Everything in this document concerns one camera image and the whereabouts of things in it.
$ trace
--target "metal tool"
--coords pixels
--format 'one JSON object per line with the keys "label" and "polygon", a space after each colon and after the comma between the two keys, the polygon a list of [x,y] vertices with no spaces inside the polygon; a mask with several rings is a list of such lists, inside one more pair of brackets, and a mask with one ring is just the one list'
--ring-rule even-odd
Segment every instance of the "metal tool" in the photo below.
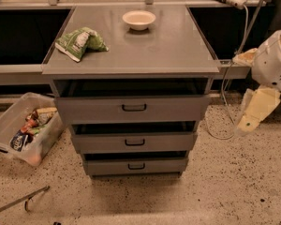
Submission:
{"label": "metal tool", "polygon": [[28,194],[28,195],[26,195],[26,196],[24,196],[24,197],[22,197],[22,198],[20,198],[20,199],[18,199],[18,200],[16,200],[16,201],[14,201],[14,202],[11,202],[11,203],[9,203],[9,204],[7,204],[7,205],[1,207],[1,208],[0,208],[0,212],[2,212],[2,211],[4,211],[4,210],[7,210],[9,207],[11,207],[11,206],[13,206],[13,205],[15,205],[15,204],[17,204],[17,203],[20,203],[20,202],[22,202],[22,201],[25,201],[25,200],[26,200],[26,201],[25,201],[24,208],[25,208],[25,211],[28,212],[28,202],[29,202],[34,196],[36,196],[39,192],[41,192],[41,191],[47,191],[49,188],[50,188],[50,186],[43,187],[43,188],[41,188],[41,189],[39,189],[39,190],[37,190],[37,191],[35,191],[35,192],[33,192],[33,193],[30,193],[30,194]]}

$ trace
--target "white bowl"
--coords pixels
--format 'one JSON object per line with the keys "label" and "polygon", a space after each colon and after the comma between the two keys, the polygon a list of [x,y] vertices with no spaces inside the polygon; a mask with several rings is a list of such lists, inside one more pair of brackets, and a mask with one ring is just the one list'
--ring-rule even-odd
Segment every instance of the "white bowl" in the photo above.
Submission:
{"label": "white bowl", "polygon": [[123,15],[123,20],[130,28],[141,31],[147,29],[149,24],[155,21],[155,15],[143,10],[128,11]]}

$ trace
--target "gray drawer cabinet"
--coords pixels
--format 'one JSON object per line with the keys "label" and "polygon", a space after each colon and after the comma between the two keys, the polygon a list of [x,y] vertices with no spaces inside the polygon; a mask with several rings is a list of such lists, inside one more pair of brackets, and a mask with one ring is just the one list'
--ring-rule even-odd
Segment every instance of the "gray drawer cabinet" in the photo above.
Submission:
{"label": "gray drawer cabinet", "polygon": [[[155,23],[129,29],[122,17],[135,9]],[[43,75],[86,174],[182,173],[220,66],[186,6],[76,6],[65,33],[82,26],[110,50],[75,63],[55,49]]]}
{"label": "gray drawer cabinet", "polygon": [[182,173],[209,80],[53,79],[52,89],[86,174]]}

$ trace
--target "speckled floor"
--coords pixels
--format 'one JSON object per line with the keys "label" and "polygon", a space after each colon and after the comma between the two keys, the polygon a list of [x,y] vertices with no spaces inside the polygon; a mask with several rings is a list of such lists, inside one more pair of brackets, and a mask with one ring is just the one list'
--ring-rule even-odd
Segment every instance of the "speckled floor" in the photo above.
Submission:
{"label": "speckled floor", "polygon": [[[238,99],[229,99],[233,115]],[[229,136],[225,107],[213,99],[210,130]],[[0,155],[0,206],[49,185],[30,202],[0,213],[0,225],[281,224],[281,114],[246,137],[218,140],[205,121],[186,171],[91,179],[68,130],[39,167]]]}

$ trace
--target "countertop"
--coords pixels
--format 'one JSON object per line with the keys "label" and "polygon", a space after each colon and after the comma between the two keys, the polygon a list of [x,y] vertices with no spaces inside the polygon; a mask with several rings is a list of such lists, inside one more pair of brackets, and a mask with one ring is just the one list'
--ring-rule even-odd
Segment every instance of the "countertop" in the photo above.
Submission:
{"label": "countertop", "polygon": [[[140,9],[153,12],[156,20],[147,30],[131,30],[122,16]],[[110,50],[86,52],[76,63],[54,49],[43,74],[210,76],[218,72],[219,61],[213,60],[185,5],[75,7],[64,33],[84,26],[96,30]]]}

